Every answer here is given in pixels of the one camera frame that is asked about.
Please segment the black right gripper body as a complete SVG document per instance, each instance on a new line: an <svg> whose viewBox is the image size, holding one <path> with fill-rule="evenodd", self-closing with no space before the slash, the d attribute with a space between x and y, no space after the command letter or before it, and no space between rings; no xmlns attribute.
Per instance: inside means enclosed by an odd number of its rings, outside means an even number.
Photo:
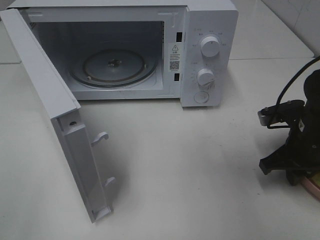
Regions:
<svg viewBox="0 0 320 240"><path fill-rule="evenodd" d="M294 119L285 121L289 127L286 156L289 175L304 175L320 170L320 121Z"/></svg>

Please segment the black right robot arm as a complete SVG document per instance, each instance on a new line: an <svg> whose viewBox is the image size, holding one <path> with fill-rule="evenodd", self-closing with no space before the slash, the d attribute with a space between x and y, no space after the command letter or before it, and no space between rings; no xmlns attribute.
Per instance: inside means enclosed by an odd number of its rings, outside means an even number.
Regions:
<svg viewBox="0 0 320 240"><path fill-rule="evenodd" d="M258 111L262 126L289 128L285 144L262 158L259 167L265 175L284 170L292 186L320 170L319 70L306 78L303 91L306 101L290 100Z"/></svg>

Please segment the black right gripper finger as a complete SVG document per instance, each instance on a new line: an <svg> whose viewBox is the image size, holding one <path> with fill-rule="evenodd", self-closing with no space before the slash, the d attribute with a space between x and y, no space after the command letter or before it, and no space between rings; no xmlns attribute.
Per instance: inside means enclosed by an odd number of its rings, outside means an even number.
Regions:
<svg viewBox="0 0 320 240"><path fill-rule="evenodd" d="M295 170L294 164L287 147L280 147L269 156L259 161L259 167L264 175L268 175L274 170Z"/></svg>
<svg viewBox="0 0 320 240"><path fill-rule="evenodd" d="M304 172L299 170L286 170L286 179L291 186L298 185L304 178Z"/></svg>

